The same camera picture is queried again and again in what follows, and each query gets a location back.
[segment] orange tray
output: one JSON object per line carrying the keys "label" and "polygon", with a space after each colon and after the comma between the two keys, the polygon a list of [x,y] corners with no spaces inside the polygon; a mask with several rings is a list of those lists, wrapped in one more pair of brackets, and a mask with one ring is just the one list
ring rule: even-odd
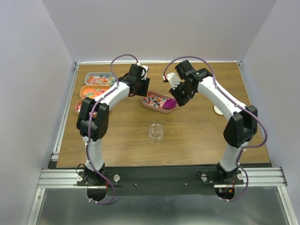
{"label": "orange tray", "polygon": [[80,95],[81,98],[89,97],[89,96],[85,96],[84,95],[84,92],[87,89],[92,89],[92,90],[101,89],[101,90],[107,91],[108,89],[110,89],[110,86],[108,86],[108,85],[85,85],[80,90],[80,94],[79,95]]}

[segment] clear plastic cup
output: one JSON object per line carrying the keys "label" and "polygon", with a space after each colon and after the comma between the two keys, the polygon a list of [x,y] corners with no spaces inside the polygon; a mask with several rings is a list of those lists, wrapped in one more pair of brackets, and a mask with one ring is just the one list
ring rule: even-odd
{"label": "clear plastic cup", "polygon": [[153,142],[160,141],[164,136],[164,127],[158,123],[152,124],[149,128],[149,137]]}

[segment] small round disc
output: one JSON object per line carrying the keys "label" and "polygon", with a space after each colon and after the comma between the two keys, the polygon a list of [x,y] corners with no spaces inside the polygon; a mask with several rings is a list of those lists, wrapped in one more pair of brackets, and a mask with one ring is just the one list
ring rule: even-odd
{"label": "small round disc", "polygon": [[214,111],[216,112],[216,114],[223,116],[223,113],[215,105],[214,105]]}

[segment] black mounting plate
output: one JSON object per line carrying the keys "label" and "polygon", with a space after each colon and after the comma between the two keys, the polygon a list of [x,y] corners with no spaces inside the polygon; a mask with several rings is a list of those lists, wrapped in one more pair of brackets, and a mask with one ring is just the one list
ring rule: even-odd
{"label": "black mounting plate", "polygon": [[[120,173],[119,172],[115,172],[114,174],[112,174],[111,172],[105,173],[105,176],[112,182],[112,184],[114,186],[118,186],[118,184],[119,184],[118,181],[113,180],[113,177],[116,174],[119,175]],[[78,186],[81,186],[81,187],[82,186],[86,186],[86,187],[106,186],[106,181],[104,179],[100,178],[98,174],[96,174],[97,179],[91,178],[91,176],[89,176],[89,174],[85,173],[84,171],[80,171],[79,176],[82,177],[82,180],[77,181]]]}
{"label": "black mounting plate", "polygon": [[244,184],[243,180],[238,179],[238,174],[241,174],[240,170],[237,170],[229,180],[220,182],[217,177],[216,170],[202,169],[202,170],[198,171],[198,173],[197,173],[198,176],[200,176],[200,177],[203,176],[203,177],[207,178],[207,180],[202,180],[202,184],[205,186],[229,185],[229,184],[232,184],[233,180],[235,181],[236,185]]}

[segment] metal floor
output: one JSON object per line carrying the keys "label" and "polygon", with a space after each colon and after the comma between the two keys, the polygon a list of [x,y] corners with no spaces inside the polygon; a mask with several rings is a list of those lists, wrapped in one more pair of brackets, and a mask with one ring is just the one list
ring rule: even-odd
{"label": "metal floor", "polygon": [[[243,187],[237,188],[237,194]],[[120,196],[95,205],[86,189],[47,189],[40,225],[288,225],[277,187],[250,187],[235,202],[211,195]]]}

